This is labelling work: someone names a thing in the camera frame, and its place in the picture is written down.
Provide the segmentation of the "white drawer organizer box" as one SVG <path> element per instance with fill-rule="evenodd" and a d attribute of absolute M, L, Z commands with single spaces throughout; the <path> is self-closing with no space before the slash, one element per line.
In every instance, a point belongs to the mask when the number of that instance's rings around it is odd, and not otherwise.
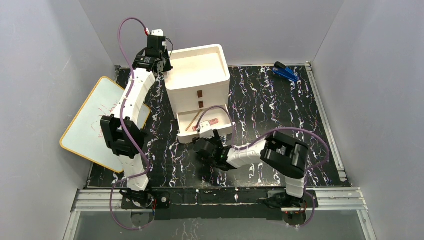
<path fill-rule="evenodd" d="M 229 68 L 220 44 L 174 50 L 170 63 L 172 70 L 165 74 L 165 88 L 173 115 L 177 119 L 181 144 L 189 144 L 199 137 L 194 130 L 197 121 L 218 118 L 212 125 L 220 136 L 232 133 L 232 124 L 225 113 L 228 109 L 230 78 Z M 186 131 L 186 127 L 199 110 L 202 113 Z"/>

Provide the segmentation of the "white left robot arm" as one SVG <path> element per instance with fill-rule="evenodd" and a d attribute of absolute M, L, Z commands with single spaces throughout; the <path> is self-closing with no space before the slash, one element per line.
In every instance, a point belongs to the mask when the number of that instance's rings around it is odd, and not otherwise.
<path fill-rule="evenodd" d="M 139 192 L 147 188 L 150 170 L 150 161 L 142 150 L 147 134 L 139 115 L 157 77 L 173 68 L 163 30 L 146 29 L 145 33 L 147 46 L 130 66 L 130 78 L 122 97 L 112 113 L 100 120 L 106 146 L 120 161 L 127 188 Z"/>

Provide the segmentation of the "thin gold stick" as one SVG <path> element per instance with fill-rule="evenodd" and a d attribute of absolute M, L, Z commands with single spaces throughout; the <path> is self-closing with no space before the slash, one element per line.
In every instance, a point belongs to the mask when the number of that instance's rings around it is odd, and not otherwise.
<path fill-rule="evenodd" d="M 188 132 L 190 127 L 192 127 L 192 125 L 194 124 L 194 122 L 197 120 L 198 116 L 202 113 L 203 110 L 199 110 L 198 113 L 196 113 L 196 115 L 194 116 L 194 118 L 191 120 L 191 122 L 189 123 L 189 125 L 186 127 L 185 131 Z"/>

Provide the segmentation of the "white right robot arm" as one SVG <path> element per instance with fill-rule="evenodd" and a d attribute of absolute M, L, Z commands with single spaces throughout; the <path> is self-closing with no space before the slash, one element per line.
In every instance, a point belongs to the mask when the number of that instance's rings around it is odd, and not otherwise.
<path fill-rule="evenodd" d="M 217 129 L 199 127 L 199 137 L 192 140 L 197 156 L 222 171 L 252 164 L 267 164 L 285 177 L 285 192 L 301 199 L 305 191 L 305 171 L 309 146 L 278 129 L 271 130 L 255 142 L 241 146 L 224 146 Z"/>

